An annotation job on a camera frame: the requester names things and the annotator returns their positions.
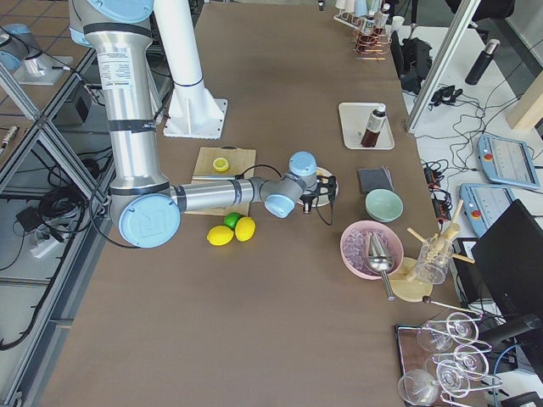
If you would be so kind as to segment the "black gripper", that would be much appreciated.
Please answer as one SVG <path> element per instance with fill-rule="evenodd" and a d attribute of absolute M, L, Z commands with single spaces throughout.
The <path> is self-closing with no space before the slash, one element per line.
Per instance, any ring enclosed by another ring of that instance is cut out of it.
<path fill-rule="evenodd" d="M 315 201 L 319 198 L 318 192 L 307 192 L 300 196 L 299 203 L 303 206 L 303 212 L 311 213 Z"/>

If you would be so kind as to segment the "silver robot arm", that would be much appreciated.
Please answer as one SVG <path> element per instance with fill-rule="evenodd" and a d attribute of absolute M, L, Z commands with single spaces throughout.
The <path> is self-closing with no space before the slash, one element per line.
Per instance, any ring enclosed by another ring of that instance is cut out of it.
<path fill-rule="evenodd" d="M 133 247 L 169 241 L 184 212 L 261 202 L 283 218 L 297 203 L 314 201 L 316 160 L 304 151 L 290 158 L 288 172 L 276 181 L 251 177 L 174 187 L 161 171 L 146 58 L 153 31 L 160 33 L 173 81 L 165 134 L 217 139 L 227 109 L 204 85 L 187 2 L 72 1 L 69 12 L 72 39 L 97 53 L 115 162 L 109 214 Z"/>
<path fill-rule="evenodd" d="M 24 24 L 1 27 L 1 63 L 21 85 L 53 86 L 72 62 L 43 51 Z"/>

